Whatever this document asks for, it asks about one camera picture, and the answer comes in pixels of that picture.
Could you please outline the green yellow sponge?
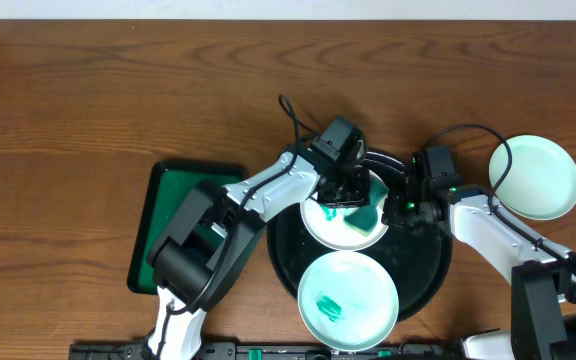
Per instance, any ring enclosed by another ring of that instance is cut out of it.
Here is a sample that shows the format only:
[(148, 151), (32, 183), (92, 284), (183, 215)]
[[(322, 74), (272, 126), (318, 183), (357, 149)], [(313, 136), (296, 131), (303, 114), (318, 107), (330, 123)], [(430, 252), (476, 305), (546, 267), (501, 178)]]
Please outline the green yellow sponge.
[(388, 187), (377, 177), (370, 178), (369, 204), (345, 215), (344, 223), (364, 236), (369, 236), (380, 221), (378, 204), (387, 196)]

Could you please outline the white plate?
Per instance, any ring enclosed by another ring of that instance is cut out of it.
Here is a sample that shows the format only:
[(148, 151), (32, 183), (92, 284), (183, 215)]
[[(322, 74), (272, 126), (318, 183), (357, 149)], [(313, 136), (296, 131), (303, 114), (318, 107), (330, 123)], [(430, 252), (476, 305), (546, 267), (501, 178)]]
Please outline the white plate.
[[(369, 173), (371, 177), (377, 177), (383, 182), (372, 170)], [(378, 204), (380, 215), (383, 213), (385, 198)], [(385, 235), (388, 226), (381, 223), (381, 218), (369, 236), (364, 236), (348, 227), (343, 218), (357, 209), (329, 208), (320, 205), (314, 199), (308, 199), (300, 204), (300, 214), (310, 235), (324, 246), (334, 250), (362, 250), (372, 246)]]

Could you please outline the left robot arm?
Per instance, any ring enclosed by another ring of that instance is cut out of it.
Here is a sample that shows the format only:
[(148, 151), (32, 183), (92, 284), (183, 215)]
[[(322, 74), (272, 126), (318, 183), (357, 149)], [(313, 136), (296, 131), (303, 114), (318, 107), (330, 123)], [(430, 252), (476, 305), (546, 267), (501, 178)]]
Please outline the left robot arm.
[(328, 202), (367, 202), (366, 156), (358, 143), (341, 151), (291, 145), (269, 168), (237, 183), (194, 185), (149, 248), (159, 313), (148, 339), (156, 359), (190, 359), (208, 311), (240, 276), (267, 223), (313, 194)]

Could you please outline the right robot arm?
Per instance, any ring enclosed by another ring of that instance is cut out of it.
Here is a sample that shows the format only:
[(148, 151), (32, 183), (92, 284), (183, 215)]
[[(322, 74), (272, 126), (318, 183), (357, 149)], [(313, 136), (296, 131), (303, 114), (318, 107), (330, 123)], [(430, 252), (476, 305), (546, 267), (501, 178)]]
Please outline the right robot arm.
[(431, 226), (480, 254), (511, 286), (511, 327), (466, 337), (465, 359), (576, 359), (576, 252), (459, 177), (408, 174), (387, 193), (384, 223)]

